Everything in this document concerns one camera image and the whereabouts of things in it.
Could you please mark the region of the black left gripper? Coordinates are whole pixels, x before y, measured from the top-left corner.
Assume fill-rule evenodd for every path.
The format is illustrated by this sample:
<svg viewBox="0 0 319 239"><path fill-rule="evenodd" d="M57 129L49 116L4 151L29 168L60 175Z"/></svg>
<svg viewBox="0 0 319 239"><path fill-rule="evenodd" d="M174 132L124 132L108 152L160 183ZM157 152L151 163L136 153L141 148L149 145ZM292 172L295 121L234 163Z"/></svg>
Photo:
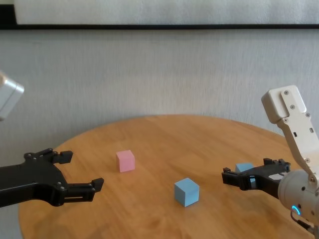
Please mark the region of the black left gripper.
<svg viewBox="0 0 319 239"><path fill-rule="evenodd" d="M92 202L102 190L104 179L67 184L55 163L70 163L72 151L60 153L48 148L24 154L25 162L0 168L0 206L42 200L58 207L64 203Z"/></svg>

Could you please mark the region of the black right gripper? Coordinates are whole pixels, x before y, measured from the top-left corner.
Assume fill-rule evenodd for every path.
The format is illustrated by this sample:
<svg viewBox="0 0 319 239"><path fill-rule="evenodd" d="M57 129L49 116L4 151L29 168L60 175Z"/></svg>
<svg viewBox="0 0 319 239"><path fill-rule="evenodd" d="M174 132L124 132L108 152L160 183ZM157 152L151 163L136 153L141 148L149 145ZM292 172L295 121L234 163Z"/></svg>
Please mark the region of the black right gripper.
<svg viewBox="0 0 319 239"><path fill-rule="evenodd" d="M243 172L234 172L230 168L223 168L223 184L238 187L242 191L260 190L278 199L279 183L286 173L291 170L291 164L283 159L263 159L264 166L254 167Z"/></svg>

